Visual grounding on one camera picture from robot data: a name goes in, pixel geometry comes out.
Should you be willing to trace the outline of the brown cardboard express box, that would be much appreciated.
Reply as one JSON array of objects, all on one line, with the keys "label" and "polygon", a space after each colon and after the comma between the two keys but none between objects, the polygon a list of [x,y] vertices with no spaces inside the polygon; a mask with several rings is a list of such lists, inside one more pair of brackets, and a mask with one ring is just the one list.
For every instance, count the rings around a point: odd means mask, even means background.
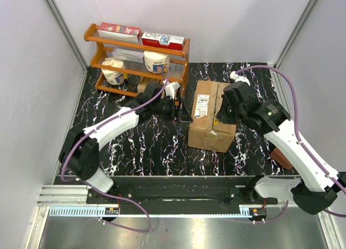
[{"label": "brown cardboard express box", "polygon": [[222,105],[223,89],[228,83],[199,80],[189,125],[188,146],[225,153],[236,134],[236,125],[223,124],[216,118]]}]

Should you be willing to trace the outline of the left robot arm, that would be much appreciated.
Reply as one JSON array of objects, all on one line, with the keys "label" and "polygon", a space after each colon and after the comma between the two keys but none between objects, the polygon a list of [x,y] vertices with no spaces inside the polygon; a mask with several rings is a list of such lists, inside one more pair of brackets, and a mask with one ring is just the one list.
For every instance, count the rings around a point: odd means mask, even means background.
[{"label": "left robot arm", "polygon": [[191,122],[192,117],[184,106],[183,98],[177,95],[179,88],[178,82],[150,82],[143,92],[114,115],[90,127],[71,128],[58,157],[63,169],[69,169],[78,179],[96,188],[98,197],[105,203],[115,201],[117,190],[113,187],[114,181],[99,165],[100,150],[153,115],[166,120]]}]

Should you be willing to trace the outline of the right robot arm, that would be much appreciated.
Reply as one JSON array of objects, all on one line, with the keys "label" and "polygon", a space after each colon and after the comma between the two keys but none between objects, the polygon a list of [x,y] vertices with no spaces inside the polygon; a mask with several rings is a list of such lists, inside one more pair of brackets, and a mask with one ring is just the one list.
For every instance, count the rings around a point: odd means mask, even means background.
[{"label": "right robot arm", "polygon": [[234,82],[223,89],[217,114],[221,123],[242,123],[263,135],[297,170],[299,178],[255,177],[247,184],[246,198],[253,204],[264,198],[293,201],[308,214],[326,210],[345,189],[345,172],[330,166],[300,136],[296,123],[276,100],[260,102],[246,82]]}]

